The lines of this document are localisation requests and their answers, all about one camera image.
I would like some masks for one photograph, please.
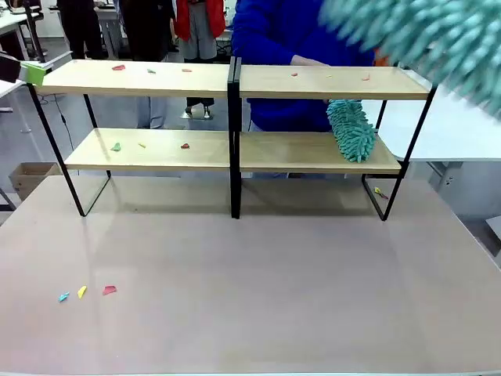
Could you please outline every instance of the shelf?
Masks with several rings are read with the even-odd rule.
[[[240,75],[242,98],[426,99],[428,92],[394,67],[243,65]]]
[[[115,143],[121,151],[110,150]],[[228,149],[227,132],[99,128],[65,163],[73,170],[228,171]]]
[[[242,172],[398,174],[400,164],[377,138],[367,162],[341,155],[332,133],[249,132],[240,138]]]
[[[112,70],[121,64],[125,70]],[[72,60],[48,74],[37,90],[41,94],[225,98],[228,72],[229,65],[222,64]]]

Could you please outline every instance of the red jacket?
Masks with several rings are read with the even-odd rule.
[[[188,0],[176,0],[178,16],[174,22],[175,33],[183,40],[190,37]],[[205,0],[212,35],[217,38],[226,28],[223,0]]]

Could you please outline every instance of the person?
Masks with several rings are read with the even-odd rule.
[[[218,55],[216,38],[225,30],[223,0],[177,0],[175,33],[185,63],[213,63]],[[185,112],[202,103],[204,118],[211,118],[213,98],[187,98]]]
[[[239,0],[232,47],[244,64],[371,66],[373,52],[360,53],[336,32],[319,26],[322,0]],[[251,131],[328,132],[322,100],[249,99]]]
[[[101,29],[93,0],[57,0],[56,4],[73,58],[85,59],[85,44],[88,57],[104,59]]]
[[[132,59],[166,62],[171,39],[169,20],[174,14],[171,0],[120,0],[118,9]],[[138,97],[137,114],[137,128],[163,128],[167,101],[165,98]]]

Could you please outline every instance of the cardboard box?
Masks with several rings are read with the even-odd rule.
[[[9,179],[19,198],[24,201],[47,176],[51,175],[61,175],[57,163],[27,162],[17,166],[9,175]]]

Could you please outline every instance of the blue jacket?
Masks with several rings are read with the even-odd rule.
[[[239,0],[232,47],[245,64],[289,65],[299,55],[332,66],[370,66],[374,54],[346,46],[319,26],[323,0]],[[250,99],[252,121],[268,132],[327,132],[321,100]]]

